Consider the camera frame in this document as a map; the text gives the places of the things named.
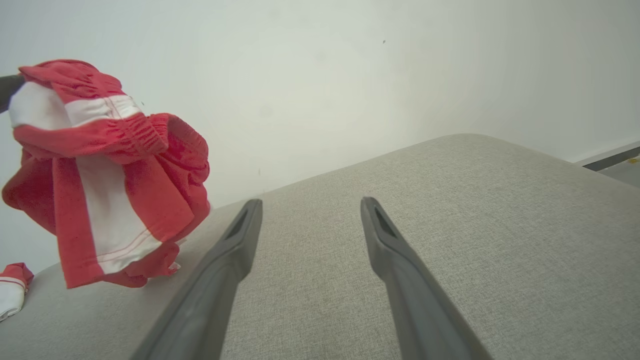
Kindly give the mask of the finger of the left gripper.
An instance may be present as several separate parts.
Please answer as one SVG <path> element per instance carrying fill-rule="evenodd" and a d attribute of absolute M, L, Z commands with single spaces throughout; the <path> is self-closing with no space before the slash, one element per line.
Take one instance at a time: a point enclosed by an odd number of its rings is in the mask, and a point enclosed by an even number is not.
<path fill-rule="evenodd" d="M 25 78 L 21 74 L 0 77 L 0 113 L 9 109 L 12 96 L 25 84 Z"/>

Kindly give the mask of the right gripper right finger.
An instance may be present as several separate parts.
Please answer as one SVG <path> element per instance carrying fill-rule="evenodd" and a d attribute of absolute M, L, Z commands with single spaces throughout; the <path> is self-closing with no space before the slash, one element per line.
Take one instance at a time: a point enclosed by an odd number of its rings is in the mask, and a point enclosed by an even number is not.
<path fill-rule="evenodd" d="M 491 355 L 377 199 L 360 203 L 369 262 L 384 282 L 404 360 L 489 360 Z"/>

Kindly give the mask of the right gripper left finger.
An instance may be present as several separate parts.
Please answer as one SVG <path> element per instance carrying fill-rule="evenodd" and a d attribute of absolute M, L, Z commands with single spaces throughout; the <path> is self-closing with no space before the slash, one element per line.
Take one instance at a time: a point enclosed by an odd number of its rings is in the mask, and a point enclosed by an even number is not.
<path fill-rule="evenodd" d="M 247 201 L 133 353 L 133 360 L 218 360 L 238 285 L 252 270 L 263 201 Z"/>

